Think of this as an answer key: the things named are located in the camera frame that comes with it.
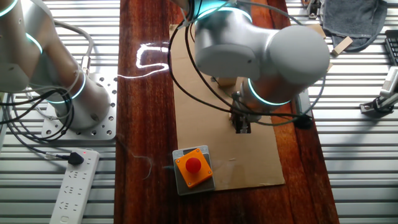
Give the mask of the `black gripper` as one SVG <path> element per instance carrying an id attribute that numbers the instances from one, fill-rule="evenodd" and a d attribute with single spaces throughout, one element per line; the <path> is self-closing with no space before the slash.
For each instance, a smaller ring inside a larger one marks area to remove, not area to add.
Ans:
<path id="1" fill-rule="evenodd" d="M 237 113 L 239 113 L 243 118 L 247 120 L 247 122 L 237 122 L 235 124 L 235 129 L 236 129 L 236 134 L 250 134 L 251 133 L 251 122 L 252 122 L 252 116 L 249 114 L 250 109 L 247 108 L 247 106 L 244 105 L 244 103 L 241 101 L 241 95 L 240 92 L 236 91 L 232 93 L 232 99 L 233 99 L 233 106 L 235 107 L 235 110 Z"/>

